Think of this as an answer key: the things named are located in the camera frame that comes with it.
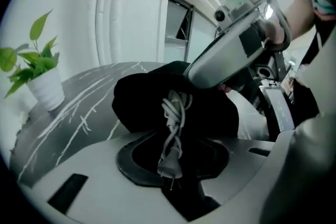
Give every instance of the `white machine arm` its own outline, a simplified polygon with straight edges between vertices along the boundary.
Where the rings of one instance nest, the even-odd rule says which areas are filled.
[[[270,5],[285,31],[285,40],[269,48],[259,27],[260,9]],[[286,69],[280,51],[291,41],[290,28],[276,0],[226,0],[215,12],[221,34],[196,58],[185,72],[187,80],[199,89],[221,84],[248,68],[251,79],[281,81]],[[237,89],[244,85],[235,85]]]

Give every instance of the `person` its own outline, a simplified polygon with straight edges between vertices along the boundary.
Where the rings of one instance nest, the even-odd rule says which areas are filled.
[[[334,28],[336,22],[335,7],[335,0],[294,0],[289,8],[284,11],[285,18],[291,29],[292,40],[308,32],[314,25],[316,28],[316,34],[293,81],[296,125],[306,119],[315,117],[319,113],[312,92],[299,75],[318,54]],[[283,42],[284,31],[276,18],[271,17],[267,20],[264,24],[264,30],[266,36],[272,40],[273,46]]]

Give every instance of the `green leaf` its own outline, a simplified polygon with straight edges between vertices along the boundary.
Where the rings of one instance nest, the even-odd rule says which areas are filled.
[[[27,62],[26,60],[24,60],[24,62],[25,62],[30,68],[35,69],[35,65],[34,65],[34,64],[29,63],[29,62]]]
[[[29,79],[32,79],[34,77],[34,70],[31,68],[24,68],[18,71],[15,71],[10,77],[9,80],[11,82],[22,80],[25,82],[28,82]]]
[[[25,49],[29,49],[29,44],[28,43],[25,43],[25,44],[22,44],[21,46],[17,47],[15,49],[16,52],[19,52],[21,50],[25,50]]]
[[[56,66],[56,62],[52,58],[47,58],[47,57],[38,58],[36,61],[36,67],[34,70],[34,78],[54,68],[55,66]]]
[[[14,84],[12,85],[12,87],[9,89],[9,91],[7,92],[5,98],[7,98],[7,96],[9,96],[10,94],[12,94],[13,92],[15,92],[18,88],[20,88],[23,84],[25,84],[25,81],[23,80],[17,80],[14,82]]]
[[[19,66],[16,68],[16,70],[14,71],[14,73],[13,73],[11,76],[8,77],[10,82],[14,82],[15,80],[17,80],[17,77],[15,77],[15,75],[18,74],[18,72],[19,72],[20,70],[21,70],[21,68],[20,68],[20,65],[19,65]]]
[[[19,54],[22,58],[28,60],[30,63],[35,64],[36,60],[40,57],[37,52],[24,52]]]
[[[46,23],[47,17],[49,15],[49,13],[51,13],[51,11],[49,11],[48,13],[46,13],[45,15],[42,15],[40,18],[38,18],[32,25],[31,29],[30,29],[30,33],[29,33],[29,37],[31,40],[36,40],[40,37],[44,24]]]
[[[48,43],[46,43],[43,50],[45,50],[47,47],[49,47],[51,49],[54,45],[54,42],[55,42],[56,38],[57,38],[57,36],[54,37],[52,40],[50,40]]]
[[[48,58],[52,58],[52,54],[51,54],[51,50],[50,47],[44,47],[43,51],[41,52],[41,57],[48,57]]]
[[[56,64],[58,64],[59,52],[55,53],[52,58],[56,62]]]
[[[4,72],[10,72],[17,60],[17,54],[13,48],[0,48],[0,68]]]

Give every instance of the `white flower pot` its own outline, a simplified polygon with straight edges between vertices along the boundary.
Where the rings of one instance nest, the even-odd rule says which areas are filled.
[[[57,67],[28,82],[27,86],[47,111],[59,107],[65,99]]]

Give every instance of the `window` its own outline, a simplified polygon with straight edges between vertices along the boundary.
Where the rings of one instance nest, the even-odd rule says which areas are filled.
[[[183,0],[169,0],[164,62],[192,62],[214,40],[216,26]]]
[[[191,19],[191,5],[183,0],[168,1],[164,62],[184,61],[186,59]]]

